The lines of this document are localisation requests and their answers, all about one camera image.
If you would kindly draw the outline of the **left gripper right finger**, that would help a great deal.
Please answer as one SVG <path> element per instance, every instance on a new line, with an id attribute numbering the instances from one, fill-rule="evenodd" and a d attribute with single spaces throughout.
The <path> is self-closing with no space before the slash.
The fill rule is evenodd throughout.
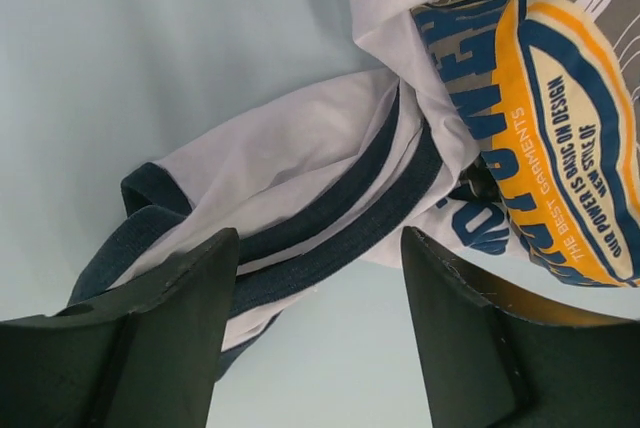
<path id="1" fill-rule="evenodd" d="M 635 427 L 639 324 L 554 301 L 419 229 L 403 274 L 436 427 Z"/>

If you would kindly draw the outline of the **white graphic tank top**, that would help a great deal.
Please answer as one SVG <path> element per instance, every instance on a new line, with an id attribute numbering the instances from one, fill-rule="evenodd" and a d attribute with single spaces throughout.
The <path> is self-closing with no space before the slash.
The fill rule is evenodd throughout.
<path id="1" fill-rule="evenodd" d="M 380 67 L 248 111 L 121 183 L 79 304 L 239 234 L 221 370 L 413 226 L 565 284 L 639 284 L 639 0 L 350 0 Z"/>

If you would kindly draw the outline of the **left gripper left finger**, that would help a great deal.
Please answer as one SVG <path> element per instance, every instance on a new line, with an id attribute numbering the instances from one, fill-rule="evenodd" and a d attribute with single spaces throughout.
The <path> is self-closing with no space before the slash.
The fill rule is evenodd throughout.
<path id="1" fill-rule="evenodd" d="M 1 325 L 5 427 L 202 427 L 239 239 L 224 229 L 131 281 Z"/>

